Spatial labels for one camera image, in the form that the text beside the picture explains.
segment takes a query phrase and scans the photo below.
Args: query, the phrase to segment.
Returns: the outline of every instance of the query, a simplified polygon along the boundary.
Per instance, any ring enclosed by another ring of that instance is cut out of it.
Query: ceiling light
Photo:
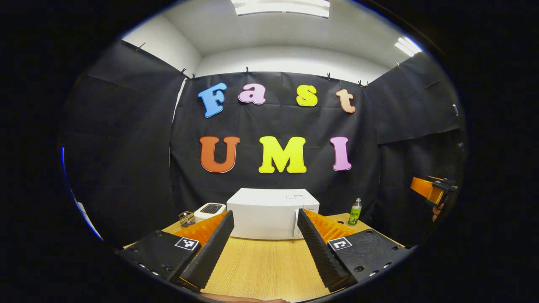
[[[232,0],[238,16],[263,12],[292,12],[329,18],[327,0]]]
[[[417,46],[417,44],[415,44],[408,37],[400,37],[397,43],[395,43],[395,47],[410,57],[422,51],[419,46]]]

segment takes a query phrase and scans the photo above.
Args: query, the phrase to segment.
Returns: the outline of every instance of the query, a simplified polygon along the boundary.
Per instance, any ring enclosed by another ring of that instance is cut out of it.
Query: ceiling
[[[361,57],[387,68],[408,55],[404,34],[351,0],[330,0],[329,18],[297,13],[238,16],[230,0],[189,0],[164,12],[202,56],[256,46],[302,46]]]

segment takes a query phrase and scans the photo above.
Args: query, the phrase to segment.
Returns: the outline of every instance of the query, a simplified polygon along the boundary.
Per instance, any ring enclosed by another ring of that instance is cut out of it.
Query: wooden table
[[[327,218],[346,222],[349,216],[340,214]],[[371,227],[358,221],[351,228],[359,232]],[[176,222],[163,231],[174,233],[180,229],[181,225]],[[324,287],[305,240],[249,240],[234,237],[226,243],[206,288],[201,291],[260,300],[285,299],[290,302],[318,298],[330,293]]]

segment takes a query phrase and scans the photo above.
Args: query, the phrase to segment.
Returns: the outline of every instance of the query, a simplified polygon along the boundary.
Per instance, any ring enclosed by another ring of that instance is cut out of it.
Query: foam letter
[[[348,142],[348,139],[346,137],[333,137],[329,139],[329,142],[333,143],[335,147],[335,165],[333,165],[333,170],[349,170],[352,168],[352,164],[348,162],[348,154],[346,153],[346,142]]]
[[[353,99],[354,96],[348,93],[346,89],[341,89],[335,93],[341,99],[341,107],[347,113],[353,113],[356,111],[356,107],[350,105],[350,99]]]
[[[223,142],[226,143],[226,160],[223,163],[215,162],[215,144],[219,142],[217,137],[202,137],[202,152],[201,164],[202,167],[212,173],[226,173],[231,170],[236,163],[236,145],[239,143],[238,137],[225,137]]]
[[[264,146],[264,154],[262,156],[262,166],[258,169],[259,172],[264,174],[273,173],[275,168],[271,165],[272,159],[280,173],[285,169],[289,159],[290,165],[286,168],[287,172],[301,174],[307,171],[307,168],[303,165],[303,145],[305,144],[305,138],[290,138],[285,150],[282,150],[276,137],[261,137],[260,143]]]
[[[316,88],[312,85],[300,85],[296,90],[298,96],[296,101],[301,106],[315,106],[318,103],[318,98],[316,97]]]
[[[198,96],[202,98],[204,106],[206,107],[206,113],[204,116],[209,118],[223,110],[223,106],[217,104],[217,101],[223,103],[225,101],[225,95],[223,92],[226,89],[226,84],[223,82],[216,84],[206,90],[198,93]]]
[[[249,103],[253,102],[254,104],[262,104],[266,102],[264,99],[264,94],[266,93],[266,88],[263,85],[251,83],[243,87],[243,91],[239,93],[238,99],[241,102]]]

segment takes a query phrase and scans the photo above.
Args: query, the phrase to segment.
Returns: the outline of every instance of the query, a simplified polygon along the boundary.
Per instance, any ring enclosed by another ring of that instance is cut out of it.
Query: black fabric
[[[59,135],[76,199],[114,246],[177,221],[169,177],[172,114],[183,77],[126,42],[81,75]]]
[[[432,222],[432,207],[410,184],[413,177],[461,180],[461,140],[462,131],[456,129],[380,145],[382,173],[372,227],[403,245],[425,240],[437,222]],[[445,213],[454,206],[456,196],[451,197],[444,205]]]
[[[424,53],[381,75],[367,91],[376,111],[378,144],[457,129],[453,104],[464,113],[445,72]]]
[[[197,94],[224,82],[225,101],[222,112],[205,118],[205,107]],[[246,84],[266,87],[266,102],[261,105],[243,103],[238,94]],[[296,89],[313,85],[318,104],[299,106]],[[347,89],[356,112],[345,112],[335,92]],[[172,168],[176,203],[183,209],[197,209],[207,202],[226,203],[240,188],[294,189],[305,188],[320,202],[323,215],[349,212],[357,197],[362,198],[361,220],[368,222],[376,198],[379,177],[374,110],[366,100],[365,90],[358,84],[328,80],[307,74],[250,72],[210,75],[187,81],[176,108],[171,138]],[[237,136],[236,164],[226,173],[211,173],[201,165],[202,136],[215,136],[215,161],[225,160],[223,138]],[[258,171],[262,165],[262,136],[274,136],[282,148],[293,136],[306,139],[303,147],[303,174],[272,174]],[[335,151],[330,138],[345,136],[348,160],[352,168],[334,171]]]

